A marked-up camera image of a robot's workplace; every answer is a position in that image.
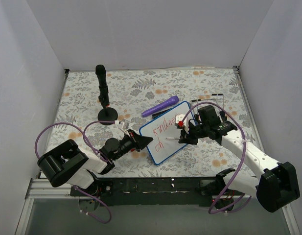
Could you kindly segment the red whiteboard marker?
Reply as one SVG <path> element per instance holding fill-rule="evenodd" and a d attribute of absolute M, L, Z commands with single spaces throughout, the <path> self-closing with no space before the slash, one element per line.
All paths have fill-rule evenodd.
<path fill-rule="evenodd" d="M 166 137 L 165 139 L 167 139 L 167 140 L 179 140 L 178 137 Z"/>

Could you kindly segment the blue framed whiteboard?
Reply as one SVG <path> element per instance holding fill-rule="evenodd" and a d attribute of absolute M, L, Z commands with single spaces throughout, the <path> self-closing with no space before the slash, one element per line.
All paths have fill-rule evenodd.
<path fill-rule="evenodd" d="M 139 129 L 140 135 L 153 138 L 153 141 L 148 144 L 147 150 L 155 165 L 162 164 L 186 146 L 178 143 L 177 140 L 167 140 L 165 138 L 180 136 L 181 130 L 175 126 L 175 116 L 186 114 L 189 110 L 190 104 L 183 101 Z"/>

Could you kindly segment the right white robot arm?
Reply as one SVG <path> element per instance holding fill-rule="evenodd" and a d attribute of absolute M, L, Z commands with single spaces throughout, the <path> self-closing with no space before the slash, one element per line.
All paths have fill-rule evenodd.
<path fill-rule="evenodd" d="M 216 113 L 216 104 L 204 102 L 194 118 L 176 115 L 175 125 L 181 130 L 179 143 L 196 145 L 209 138 L 240 159 L 236 169 L 219 172 L 214 181 L 201 187 L 205 195 L 215 198 L 212 207 L 230 191 L 254 197 L 268 212 L 275 212 L 299 199 L 300 189 L 295 167 L 269 157 L 251 142 L 236 121 L 228 121 L 225 111 Z"/>

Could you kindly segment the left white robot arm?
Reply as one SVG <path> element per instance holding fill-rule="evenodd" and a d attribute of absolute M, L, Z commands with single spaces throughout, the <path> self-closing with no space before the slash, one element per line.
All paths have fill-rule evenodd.
<path fill-rule="evenodd" d="M 65 183 L 78 186 L 88 195 L 95 195 L 98 183 L 92 173 L 106 174 L 114 167 L 114 161 L 131 150 L 141 151 L 153 141 L 152 137 L 145 137 L 129 130 L 123 139 L 107 139 L 100 152 L 108 158 L 104 161 L 92 152 L 82 150 L 71 139 L 45 153 L 38 159 L 38 166 L 56 188 Z"/>

